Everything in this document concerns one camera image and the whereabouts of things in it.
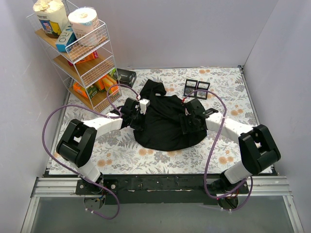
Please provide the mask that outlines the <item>black t-shirt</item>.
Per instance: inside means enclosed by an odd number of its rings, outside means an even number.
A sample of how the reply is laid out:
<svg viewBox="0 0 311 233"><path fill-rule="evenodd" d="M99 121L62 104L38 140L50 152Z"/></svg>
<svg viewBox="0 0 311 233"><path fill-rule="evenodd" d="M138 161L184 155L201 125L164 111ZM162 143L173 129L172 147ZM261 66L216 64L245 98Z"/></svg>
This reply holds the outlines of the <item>black t-shirt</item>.
<svg viewBox="0 0 311 233"><path fill-rule="evenodd" d="M142 131L134 130L135 140L143 147L161 151L182 150L199 144L206 130L184 134L179 119L185 113L182 100L177 95L167 96L163 83L147 80L140 91L143 99L150 101Z"/></svg>

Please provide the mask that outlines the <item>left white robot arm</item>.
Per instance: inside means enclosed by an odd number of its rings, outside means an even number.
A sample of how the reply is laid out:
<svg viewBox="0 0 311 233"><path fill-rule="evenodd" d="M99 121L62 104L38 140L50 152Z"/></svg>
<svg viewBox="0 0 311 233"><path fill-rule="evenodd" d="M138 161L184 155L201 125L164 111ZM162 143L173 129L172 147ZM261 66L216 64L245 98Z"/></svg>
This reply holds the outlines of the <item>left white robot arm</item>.
<svg viewBox="0 0 311 233"><path fill-rule="evenodd" d="M142 130L147 107L147 99L135 100L128 98L121 107L122 115L108 113L106 117L80 121L73 119L63 133L56 152L68 161L82 178L86 178L86 187L92 194L99 194L103 190L101 172L91 161L95 140L111 131L131 127Z"/></svg>

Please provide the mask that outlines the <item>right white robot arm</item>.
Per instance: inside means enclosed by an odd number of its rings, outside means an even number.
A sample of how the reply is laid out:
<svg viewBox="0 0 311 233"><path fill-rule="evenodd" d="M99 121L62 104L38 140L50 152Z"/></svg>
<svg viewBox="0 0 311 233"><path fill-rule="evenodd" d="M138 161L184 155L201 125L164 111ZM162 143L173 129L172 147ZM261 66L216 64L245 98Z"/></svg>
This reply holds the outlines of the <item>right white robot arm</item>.
<svg viewBox="0 0 311 233"><path fill-rule="evenodd" d="M217 132L237 143L241 161L223 171L219 179L207 184L211 190L233 192L238 183L251 175L257 175L281 159L277 145L265 125L250 126L226 118L213 108L205 109L199 100L183 103L185 113L179 115L184 134L203 130Z"/></svg>

